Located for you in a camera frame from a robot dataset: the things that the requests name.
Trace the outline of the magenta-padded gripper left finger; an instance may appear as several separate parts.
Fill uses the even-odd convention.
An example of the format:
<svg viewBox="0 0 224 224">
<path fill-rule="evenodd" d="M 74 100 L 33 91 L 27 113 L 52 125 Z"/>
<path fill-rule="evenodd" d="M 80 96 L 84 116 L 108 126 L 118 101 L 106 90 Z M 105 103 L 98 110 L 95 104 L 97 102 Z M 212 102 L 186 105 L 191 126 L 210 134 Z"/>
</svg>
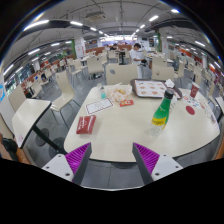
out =
<svg viewBox="0 0 224 224">
<path fill-rule="evenodd" d="M 46 165 L 44 165 L 42 169 L 65 180 L 80 185 L 83 180 L 91 153 L 91 143 L 87 143 L 74 149 L 66 155 L 57 154 Z"/>
</svg>

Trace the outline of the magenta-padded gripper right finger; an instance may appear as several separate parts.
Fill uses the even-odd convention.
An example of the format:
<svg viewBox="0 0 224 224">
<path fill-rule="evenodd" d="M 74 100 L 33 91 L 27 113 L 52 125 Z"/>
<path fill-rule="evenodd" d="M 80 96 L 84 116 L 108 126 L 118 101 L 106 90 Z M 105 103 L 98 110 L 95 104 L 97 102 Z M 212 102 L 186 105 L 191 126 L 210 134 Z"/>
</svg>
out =
<svg viewBox="0 0 224 224">
<path fill-rule="evenodd" d="M 133 144 L 132 153 L 145 185 L 182 169 L 182 166 L 169 155 L 158 154 L 138 143 Z"/>
</svg>

